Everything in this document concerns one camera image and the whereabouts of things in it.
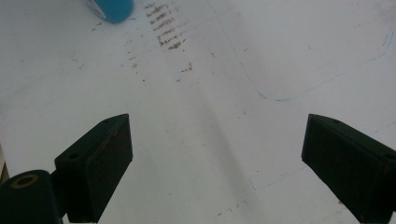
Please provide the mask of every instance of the blue object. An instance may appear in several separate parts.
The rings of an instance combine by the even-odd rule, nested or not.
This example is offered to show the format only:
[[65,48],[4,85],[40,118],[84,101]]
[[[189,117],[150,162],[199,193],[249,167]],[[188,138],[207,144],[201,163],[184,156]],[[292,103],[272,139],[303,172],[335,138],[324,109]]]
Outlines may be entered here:
[[117,23],[132,13],[134,0],[86,0],[87,5],[100,18]]

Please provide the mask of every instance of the white surface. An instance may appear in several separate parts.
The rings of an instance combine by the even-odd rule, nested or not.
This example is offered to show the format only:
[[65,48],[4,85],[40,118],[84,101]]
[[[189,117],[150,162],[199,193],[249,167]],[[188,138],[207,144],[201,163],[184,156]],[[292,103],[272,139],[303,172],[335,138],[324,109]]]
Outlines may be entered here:
[[0,30],[10,175],[53,171],[130,114],[102,224],[357,223],[301,162],[308,114],[396,148],[394,1],[137,0],[114,25],[79,1],[3,0]]

